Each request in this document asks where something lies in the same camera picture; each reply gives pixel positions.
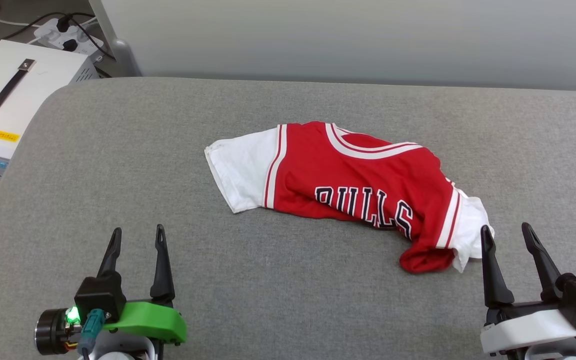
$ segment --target black cable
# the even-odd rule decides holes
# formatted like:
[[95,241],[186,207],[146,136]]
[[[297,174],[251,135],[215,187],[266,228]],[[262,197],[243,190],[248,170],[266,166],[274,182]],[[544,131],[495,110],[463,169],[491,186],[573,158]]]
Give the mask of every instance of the black cable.
[[71,15],[81,15],[81,16],[87,16],[89,18],[94,18],[95,16],[91,13],[70,13]]
[[92,38],[92,36],[90,36],[90,34],[80,25],[80,23],[76,22],[75,19],[71,16],[70,17],[70,21],[73,22],[75,25],[77,25],[77,27],[79,29],[82,30],[82,32],[84,32],[84,34],[86,34],[86,36],[90,39],[90,43],[92,43],[96,48],[99,49],[99,51],[101,51],[103,54],[106,55],[106,57],[109,57],[110,59],[113,59],[114,61],[117,61],[117,59],[115,59],[115,57],[113,55],[108,54],[105,50],[103,50],[103,48],[101,48],[101,46],[99,46],[94,39]]
[[98,68],[98,67],[96,67],[96,66],[95,66],[94,68],[96,69],[96,71],[97,71],[99,74],[103,75],[103,77],[105,77],[105,78],[112,78],[112,76],[110,76],[106,71],[103,71],[102,69],[100,69],[100,68]]
[[54,13],[44,14],[44,15],[40,16],[39,18],[37,18],[35,21],[33,21],[33,22],[31,22],[31,23],[28,23],[28,25],[22,27],[21,30],[17,30],[17,31],[13,32],[13,33],[10,34],[10,35],[7,35],[7,36],[5,36],[5,37],[0,38],[0,41],[1,41],[1,40],[10,39],[10,38],[12,38],[12,37],[14,37],[14,36],[16,36],[16,35],[21,34],[22,32],[25,32],[25,30],[30,29],[30,28],[31,28],[33,25],[35,25],[36,23],[39,23],[41,20],[43,20],[43,19],[45,19],[45,18],[48,18],[48,16],[52,16],[52,15],[68,16],[68,14],[65,14],[65,13],[62,13],[62,12],[54,12]]

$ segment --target gray wall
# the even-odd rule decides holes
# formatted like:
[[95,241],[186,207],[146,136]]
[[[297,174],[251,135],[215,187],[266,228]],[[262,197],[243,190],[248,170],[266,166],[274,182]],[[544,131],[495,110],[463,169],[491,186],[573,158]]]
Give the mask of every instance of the gray wall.
[[91,4],[144,76],[576,90],[576,0]]

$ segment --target black handle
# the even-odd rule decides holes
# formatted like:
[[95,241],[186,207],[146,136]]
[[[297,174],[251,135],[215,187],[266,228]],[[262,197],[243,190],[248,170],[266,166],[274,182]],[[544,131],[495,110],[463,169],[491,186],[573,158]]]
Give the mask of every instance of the black handle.
[[8,98],[10,93],[15,89],[17,84],[21,82],[23,77],[32,69],[35,64],[35,60],[33,59],[25,59],[17,68],[16,73],[13,77],[7,82],[6,86],[0,91],[0,107],[4,104],[4,101]]

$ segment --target basketball jersey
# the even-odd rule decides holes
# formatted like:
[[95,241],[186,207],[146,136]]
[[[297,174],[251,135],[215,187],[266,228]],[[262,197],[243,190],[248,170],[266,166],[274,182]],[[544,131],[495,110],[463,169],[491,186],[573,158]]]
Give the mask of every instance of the basketball jersey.
[[308,218],[364,221],[412,241],[399,262],[412,273],[464,271],[481,258],[489,225],[480,199],[455,188],[441,162],[414,142],[389,143],[313,121],[214,142],[205,150],[234,213],[265,207]]

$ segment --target green 3d-printed part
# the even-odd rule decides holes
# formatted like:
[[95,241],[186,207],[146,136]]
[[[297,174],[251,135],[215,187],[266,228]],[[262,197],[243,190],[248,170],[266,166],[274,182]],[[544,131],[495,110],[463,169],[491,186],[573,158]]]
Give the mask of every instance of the green 3d-printed part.
[[186,322],[172,307],[146,301],[127,302],[116,323],[106,323],[104,330],[118,329],[166,344],[186,342]]

